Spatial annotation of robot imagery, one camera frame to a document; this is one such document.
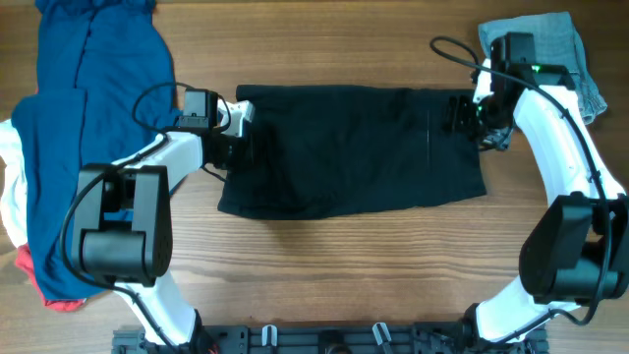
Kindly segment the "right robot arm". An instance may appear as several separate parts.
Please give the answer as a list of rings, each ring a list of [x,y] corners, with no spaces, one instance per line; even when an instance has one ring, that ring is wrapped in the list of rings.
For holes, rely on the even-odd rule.
[[[518,276],[471,306],[452,340],[461,351],[500,351],[562,317],[591,322],[600,303],[628,287],[628,197],[580,116],[575,83],[536,57],[526,32],[496,38],[489,57],[467,61],[475,92],[448,110],[445,129],[483,150],[504,150],[521,131],[543,178],[548,207],[519,256]]]

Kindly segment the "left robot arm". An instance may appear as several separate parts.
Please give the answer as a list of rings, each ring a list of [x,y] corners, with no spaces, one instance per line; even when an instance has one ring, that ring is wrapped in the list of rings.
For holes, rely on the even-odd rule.
[[[208,164],[230,170],[253,158],[255,107],[215,91],[187,87],[184,112],[155,140],[110,164],[88,164],[62,224],[59,252],[79,281],[120,295],[143,328],[115,353],[215,353],[198,311],[169,271],[173,251],[170,198]]]

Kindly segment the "black shorts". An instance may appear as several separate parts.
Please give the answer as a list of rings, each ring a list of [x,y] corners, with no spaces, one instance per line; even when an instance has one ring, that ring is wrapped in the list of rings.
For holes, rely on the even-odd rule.
[[[306,220],[436,207],[486,193],[480,153],[448,129],[466,89],[240,85],[255,108],[252,164],[227,175],[218,210]]]

